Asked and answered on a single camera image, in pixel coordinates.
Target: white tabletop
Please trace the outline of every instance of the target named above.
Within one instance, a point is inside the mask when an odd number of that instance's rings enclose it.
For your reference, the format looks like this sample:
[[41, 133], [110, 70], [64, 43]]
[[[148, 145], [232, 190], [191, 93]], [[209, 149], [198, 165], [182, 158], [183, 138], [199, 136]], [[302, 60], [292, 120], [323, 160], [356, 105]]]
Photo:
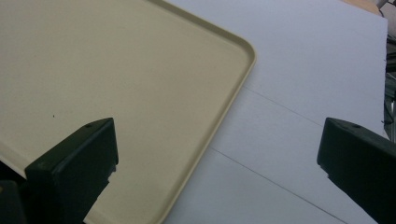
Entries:
[[169, 0], [257, 63], [166, 223], [375, 223], [316, 162], [324, 120], [382, 133], [387, 22], [337, 0]]

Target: black plastic part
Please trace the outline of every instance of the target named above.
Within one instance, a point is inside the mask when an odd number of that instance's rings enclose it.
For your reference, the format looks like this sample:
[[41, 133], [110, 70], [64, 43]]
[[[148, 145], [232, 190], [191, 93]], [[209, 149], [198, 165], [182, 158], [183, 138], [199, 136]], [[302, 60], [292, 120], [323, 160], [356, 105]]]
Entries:
[[113, 119], [89, 123], [26, 169], [30, 191], [38, 194], [39, 223], [81, 223], [118, 164]]
[[1, 224], [26, 224], [23, 205], [14, 181], [0, 181], [0, 223]]
[[357, 124], [327, 118], [318, 164], [378, 223], [396, 223], [396, 145]]

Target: tray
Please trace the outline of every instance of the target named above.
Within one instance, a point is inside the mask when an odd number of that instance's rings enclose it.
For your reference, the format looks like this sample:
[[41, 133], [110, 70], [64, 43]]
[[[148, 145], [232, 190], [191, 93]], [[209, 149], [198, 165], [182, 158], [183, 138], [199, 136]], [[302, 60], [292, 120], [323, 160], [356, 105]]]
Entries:
[[1, 1], [0, 159], [24, 176], [112, 117], [120, 164], [86, 222], [160, 223], [254, 62], [248, 42], [163, 1]]

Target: table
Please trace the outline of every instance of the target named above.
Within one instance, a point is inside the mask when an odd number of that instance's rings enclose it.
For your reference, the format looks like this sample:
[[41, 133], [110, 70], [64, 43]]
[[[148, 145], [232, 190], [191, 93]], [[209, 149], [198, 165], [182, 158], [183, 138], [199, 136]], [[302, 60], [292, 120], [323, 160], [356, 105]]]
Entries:
[[326, 117], [383, 132], [386, 20], [334, 0], [169, 2], [258, 61], [165, 223], [375, 223], [316, 156]]

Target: yellow tray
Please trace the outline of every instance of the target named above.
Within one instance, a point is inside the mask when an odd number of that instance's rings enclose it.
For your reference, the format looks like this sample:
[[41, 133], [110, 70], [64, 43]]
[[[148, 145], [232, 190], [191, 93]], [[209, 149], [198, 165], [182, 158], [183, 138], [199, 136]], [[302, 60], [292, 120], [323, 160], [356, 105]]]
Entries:
[[113, 117], [120, 164], [86, 222], [162, 222], [254, 61], [242, 38], [163, 1], [1, 1], [0, 159], [24, 175]]

